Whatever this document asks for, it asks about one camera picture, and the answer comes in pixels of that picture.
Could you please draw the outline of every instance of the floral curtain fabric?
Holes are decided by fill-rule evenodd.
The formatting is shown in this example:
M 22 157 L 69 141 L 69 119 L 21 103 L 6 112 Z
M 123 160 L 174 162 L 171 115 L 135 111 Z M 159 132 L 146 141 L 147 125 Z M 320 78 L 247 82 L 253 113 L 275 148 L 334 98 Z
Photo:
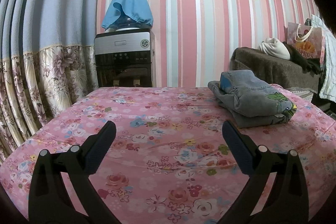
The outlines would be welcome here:
M 0 0 L 0 165 L 98 88 L 96 0 Z

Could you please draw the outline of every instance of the bed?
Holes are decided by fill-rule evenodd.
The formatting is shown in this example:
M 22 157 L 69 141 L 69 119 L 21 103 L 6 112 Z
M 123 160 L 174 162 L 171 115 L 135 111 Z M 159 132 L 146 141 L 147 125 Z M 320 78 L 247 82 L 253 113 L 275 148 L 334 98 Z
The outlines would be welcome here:
M 336 125 L 310 102 L 273 85 L 297 105 L 287 124 L 241 129 L 274 152 L 296 149 L 305 171 L 310 218 L 335 186 Z M 107 120 L 117 136 L 90 181 L 123 224 L 215 223 L 248 180 L 221 135 L 231 114 L 207 88 L 100 88 L 50 121 L 0 167 L 0 182 L 28 217 L 28 193 L 40 150 L 67 151 Z M 67 175 L 75 208 L 85 213 Z M 270 191 L 272 176 L 255 212 Z

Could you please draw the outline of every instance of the bag handle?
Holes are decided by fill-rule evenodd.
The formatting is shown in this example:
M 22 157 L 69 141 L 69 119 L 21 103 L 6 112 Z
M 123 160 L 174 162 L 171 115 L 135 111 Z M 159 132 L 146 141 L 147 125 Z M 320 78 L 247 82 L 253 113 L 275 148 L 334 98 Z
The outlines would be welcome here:
M 307 40 L 307 38 L 311 35 L 311 32 L 313 31 L 313 27 L 310 27 L 310 30 L 305 34 L 303 37 L 299 37 L 299 29 L 301 27 L 301 24 L 298 25 L 297 30 L 296 30 L 296 36 L 295 36 L 295 41 L 297 42 L 302 42 Z

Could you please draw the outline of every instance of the logo sticker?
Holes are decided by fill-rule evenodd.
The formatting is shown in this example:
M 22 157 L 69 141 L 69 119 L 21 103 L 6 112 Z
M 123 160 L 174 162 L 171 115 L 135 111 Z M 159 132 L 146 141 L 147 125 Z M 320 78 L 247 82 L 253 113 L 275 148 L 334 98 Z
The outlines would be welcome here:
M 149 41 L 147 39 L 143 39 L 140 42 L 141 47 L 147 48 L 149 46 Z

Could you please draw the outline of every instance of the denim pants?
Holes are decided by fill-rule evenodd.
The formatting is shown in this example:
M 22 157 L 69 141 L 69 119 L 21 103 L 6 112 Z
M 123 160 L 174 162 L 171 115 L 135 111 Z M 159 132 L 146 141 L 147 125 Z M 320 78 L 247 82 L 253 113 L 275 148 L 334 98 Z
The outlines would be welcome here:
M 296 105 L 251 70 L 223 72 L 208 88 L 240 128 L 288 122 L 296 112 Z

